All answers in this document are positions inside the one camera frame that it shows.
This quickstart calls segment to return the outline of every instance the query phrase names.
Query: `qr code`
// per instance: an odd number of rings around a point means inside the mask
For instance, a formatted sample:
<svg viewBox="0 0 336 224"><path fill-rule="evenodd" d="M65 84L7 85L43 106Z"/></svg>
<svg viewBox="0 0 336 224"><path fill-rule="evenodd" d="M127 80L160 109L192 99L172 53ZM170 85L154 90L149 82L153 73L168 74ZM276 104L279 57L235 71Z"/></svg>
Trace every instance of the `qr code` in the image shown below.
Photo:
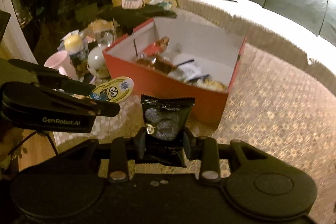
<svg viewBox="0 0 336 224"><path fill-rule="evenodd" d="M128 84L127 82L123 82L123 83L121 84L121 88L122 88L123 90L128 89L128 87L129 87L129 84Z"/></svg>

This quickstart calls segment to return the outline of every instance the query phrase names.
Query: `wooden floor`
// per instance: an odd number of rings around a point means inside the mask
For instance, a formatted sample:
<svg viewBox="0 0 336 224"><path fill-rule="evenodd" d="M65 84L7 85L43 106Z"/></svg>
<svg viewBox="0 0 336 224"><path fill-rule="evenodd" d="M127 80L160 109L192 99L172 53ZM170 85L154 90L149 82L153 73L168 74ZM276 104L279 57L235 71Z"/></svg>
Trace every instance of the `wooden floor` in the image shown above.
<svg viewBox="0 0 336 224"><path fill-rule="evenodd" d="M24 138L31 134L33 130L25 130ZM52 158L55 153L46 137L35 134L23 144L22 158L18 160L19 170L22 171L32 165L39 164L45 160Z"/></svg>

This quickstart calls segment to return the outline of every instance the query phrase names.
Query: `black pen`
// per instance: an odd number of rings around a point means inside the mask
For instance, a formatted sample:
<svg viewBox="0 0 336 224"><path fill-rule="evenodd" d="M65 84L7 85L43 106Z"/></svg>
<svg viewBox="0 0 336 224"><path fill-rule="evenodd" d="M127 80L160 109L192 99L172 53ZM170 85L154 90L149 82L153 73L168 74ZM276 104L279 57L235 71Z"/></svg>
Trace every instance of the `black pen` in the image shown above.
<svg viewBox="0 0 336 224"><path fill-rule="evenodd" d="M231 1L231 2L237 2L237 3L238 3L238 1L236 1L236 0L227 0L227 1Z"/></svg>

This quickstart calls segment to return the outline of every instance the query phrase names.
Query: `bottle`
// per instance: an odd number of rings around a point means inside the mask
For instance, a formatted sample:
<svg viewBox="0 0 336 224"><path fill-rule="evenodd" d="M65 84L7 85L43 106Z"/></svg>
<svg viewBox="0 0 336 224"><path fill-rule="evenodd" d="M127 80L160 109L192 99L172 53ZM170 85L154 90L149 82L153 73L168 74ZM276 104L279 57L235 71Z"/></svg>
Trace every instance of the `bottle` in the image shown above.
<svg viewBox="0 0 336 224"><path fill-rule="evenodd" d="M84 46L79 34L74 34L64 40L65 50L70 56L71 65L76 69L78 77L82 77L88 72L86 67L88 51Z"/></svg>

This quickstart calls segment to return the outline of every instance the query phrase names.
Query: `black plastic packet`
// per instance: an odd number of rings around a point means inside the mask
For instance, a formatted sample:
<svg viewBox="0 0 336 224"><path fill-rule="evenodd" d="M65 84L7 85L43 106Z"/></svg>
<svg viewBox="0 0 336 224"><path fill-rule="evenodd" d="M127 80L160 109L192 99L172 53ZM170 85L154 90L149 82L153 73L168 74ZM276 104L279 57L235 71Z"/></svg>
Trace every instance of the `black plastic packet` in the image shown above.
<svg viewBox="0 0 336 224"><path fill-rule="evenodd" d="M141 96L146 127L143 162L159 161L167 166L185 167L183 130L195 98L157 99Z"/></svg>

